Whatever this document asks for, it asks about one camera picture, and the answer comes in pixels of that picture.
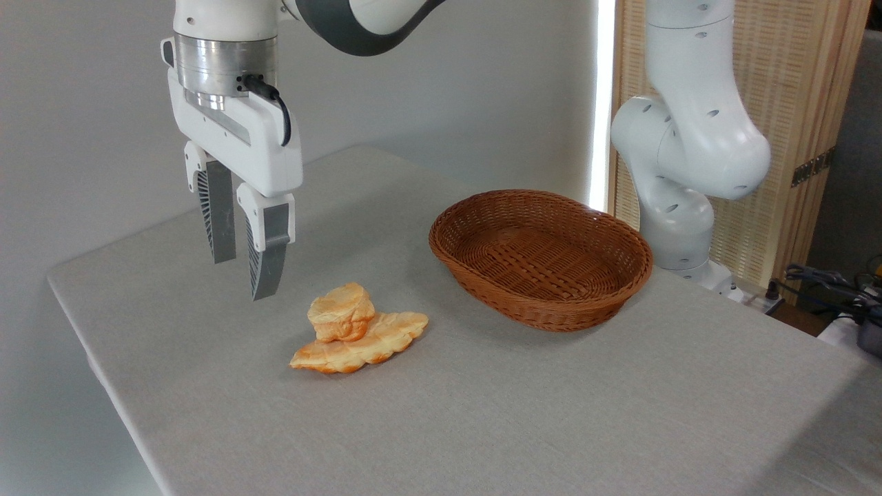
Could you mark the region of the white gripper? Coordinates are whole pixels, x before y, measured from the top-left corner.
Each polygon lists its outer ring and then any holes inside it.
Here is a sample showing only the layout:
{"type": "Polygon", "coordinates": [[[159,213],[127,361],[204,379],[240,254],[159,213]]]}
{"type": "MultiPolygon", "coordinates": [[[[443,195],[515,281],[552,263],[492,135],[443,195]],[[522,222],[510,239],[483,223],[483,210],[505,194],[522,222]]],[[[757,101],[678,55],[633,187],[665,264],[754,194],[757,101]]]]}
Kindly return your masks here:
{"type": "Polygon", "coordinates": [[[245,181],[237,200],[246,218],[252,300],[278,290],[295,233],[302,150],[293,115],[250,81],[276,85],[277,40],[161,41],[174,120],[189,142],[185,167],[198,195],[212,260],[236,257],[232,173],[245,181]]]}

